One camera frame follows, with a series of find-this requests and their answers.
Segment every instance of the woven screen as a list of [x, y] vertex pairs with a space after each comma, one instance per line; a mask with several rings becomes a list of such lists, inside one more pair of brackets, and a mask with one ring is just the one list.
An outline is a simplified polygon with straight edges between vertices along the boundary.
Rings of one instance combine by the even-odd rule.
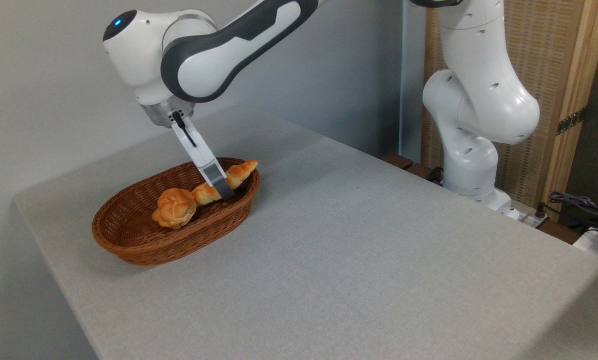
[[[541, 119], [527, 141], [495, 144], [499, 152], [497, 187], [514, 200], [537, 205], [546, 182], [584, 0], [506, 0], [505, 33], [510, 59], [521, 82], [537, 98]], [[436, 10], [428, 10], [425, 78], [446, 69]], [[422, 164], [443, 166], [434, 121], [424, 115]]]

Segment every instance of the metal hinge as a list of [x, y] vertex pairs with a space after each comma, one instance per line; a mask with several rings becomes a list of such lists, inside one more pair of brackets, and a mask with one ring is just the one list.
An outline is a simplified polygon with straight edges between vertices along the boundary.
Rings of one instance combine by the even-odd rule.
[[571, 114], [571, 116], [568, 116], [562, 121], [559, 121], [559, 126], [557, 127], [557, 135], [561, 135], [567, 132], [573, 126], [577, 125], [578, 123], [581, 123], [584, 120], [585, 115], [586, 108], [584, 107], [583, 109], [575, 112], [574, 114]]

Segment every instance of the black cable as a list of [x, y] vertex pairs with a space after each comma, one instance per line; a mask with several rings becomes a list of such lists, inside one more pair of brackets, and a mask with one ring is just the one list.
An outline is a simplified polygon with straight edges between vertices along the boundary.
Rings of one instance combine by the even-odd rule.
[[[566, 207], [564, 210], [562, 210], [562, 213], [564, 213], [567, 217], [573, 218], [574, 215], [567, 214], [567, 212], [569, 210], [573, 210], [573, 209], [580, 209], [580, 210], [582, 210], [581, 207], [578, 206], [578, 205], [569, 205], [569, 207]], [[590, 210], [586, 211], [586, 213], [587, 214], [592, 214], [592, 215], [594, 215], [594, 217], [588, 218], [585, 221], [587, 221], [589, 223], [598, 223], [598, 209], [596, 207], [592, 207]]]
[[548, 206], [544, 202], [541, 202], [539, 204], [543, 205], [545, 207], [545, 209], [550, 210], [551, 212], [553, 212], [555, 214], [558, 214], [558, 215], [560, 215], [560, 216], [562, 216], [562, 217], [564, 217], [566, 219], [574, 221], [575, 223], [580, 223], [580, 224], [583, 224], [583, 225], [585, 225], [585, 226], [587, 226], [589, 228], [596, 228], [598, 230], [598, 221], [597, 222], [593, 222], [593, 221], [586, 221], [586, 220], [580, 219], [580, 218], [574, 218], [574, 217], [572, 217], [572, 216], [570, 216], [570, 215], [568, 215], [568, 214], [566, 214], [566, 213], [564, 213], [562, 211], [559, 211], [557, 209], [554, 209], [554, 208]]
[[587, 212], [588, 214], [598, 217], [598, 206], [595, 205], [595, 203], [592, 202], [592, 200], [590, 200], [588, 197], [574, 196], [562, 191], [553, 191], [548, 197], [551, 204], [571, 205], [571, 208], [577, 207], [583, 212]]

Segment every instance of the table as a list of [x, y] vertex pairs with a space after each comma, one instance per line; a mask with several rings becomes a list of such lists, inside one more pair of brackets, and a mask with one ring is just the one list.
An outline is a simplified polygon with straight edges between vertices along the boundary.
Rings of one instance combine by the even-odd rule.
[[188, 161], [173, 134], [15, 198], [101, 359], [598, 360], [595, 256], [255, 109], [196, 125], [262, 184], [183, 259], [133, 266], [91, 234], [111, 196]]

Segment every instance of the electrical cable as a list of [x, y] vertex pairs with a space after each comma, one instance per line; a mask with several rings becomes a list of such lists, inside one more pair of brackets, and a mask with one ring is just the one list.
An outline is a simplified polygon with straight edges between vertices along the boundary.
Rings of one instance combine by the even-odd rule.
[[575, 217], [570, 216], [570, 215], [568, 215], [568, 214], [566, 214], [566, 213], [564, 213], [562, 211], [559, 211], [557, 209], [554, 209], [554, 208], [548, 206], [544, 202], [539, 203], [539, 205], [542, 205], [543, 207], [545, 207], [546, 210], [549, 210], [549, 211], [551, 211], [551, 212], [553, 212], [555, 214], [558, 214], [559, 216], [564, 217], [565, 219], [568, 219], [570, 221], [574, 221], [575, 223], [579, 223], [579, 224], [585, 225], [585, 226], [587, 226], [589, 228], [596, 228], [598, 230], [598, 221], [586, 221], [584, 219], [575, 218]]
[[587, 212], [588, 214], [598, 217], [598, 206], [588, 197], [574, 196], [562, 191], [553, 191], [548, 195], [548, 198], [550, 199], [549, 202], [551, 204], [571, 205], [573, 207], [577, 207], [583, 212]]

